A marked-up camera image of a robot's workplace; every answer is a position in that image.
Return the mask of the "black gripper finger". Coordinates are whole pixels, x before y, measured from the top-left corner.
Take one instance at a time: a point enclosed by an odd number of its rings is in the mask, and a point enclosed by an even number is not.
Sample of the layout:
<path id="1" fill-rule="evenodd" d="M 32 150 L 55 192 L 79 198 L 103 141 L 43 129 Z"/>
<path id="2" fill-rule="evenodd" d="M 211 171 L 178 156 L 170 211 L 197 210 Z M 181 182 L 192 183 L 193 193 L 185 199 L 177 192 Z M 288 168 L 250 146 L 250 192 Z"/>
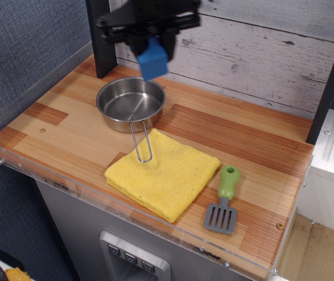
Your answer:
<path id="1" fill-rule="evenodd" d="M 146 51 L 149 46 L 148 37 L 130 36 L 126 39 L 126 44 L 130 47 L 134 56 L 139 56 Z"/>
<path id="2" fill-rule="evenodd" d="M 177 30 L 171 29 L 171 30 L 166 30 L 164 33 L 159 35 L 161 46 L 167 53 L 168 61 L 171 61 L 174 57 L 177 34 L 178 34 Z"/>

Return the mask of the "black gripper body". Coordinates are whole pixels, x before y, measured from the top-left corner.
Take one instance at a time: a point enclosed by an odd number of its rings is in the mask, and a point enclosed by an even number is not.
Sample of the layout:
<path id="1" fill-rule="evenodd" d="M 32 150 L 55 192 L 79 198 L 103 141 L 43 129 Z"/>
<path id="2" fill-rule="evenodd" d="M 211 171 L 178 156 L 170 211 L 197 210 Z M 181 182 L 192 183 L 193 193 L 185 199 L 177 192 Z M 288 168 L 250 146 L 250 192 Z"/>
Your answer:
<path id="1" fill-rule="evenodd" d="M 104 42 L 134 44 L 200 24 L 200 1 L 127 1 L 97 19 Z"/>

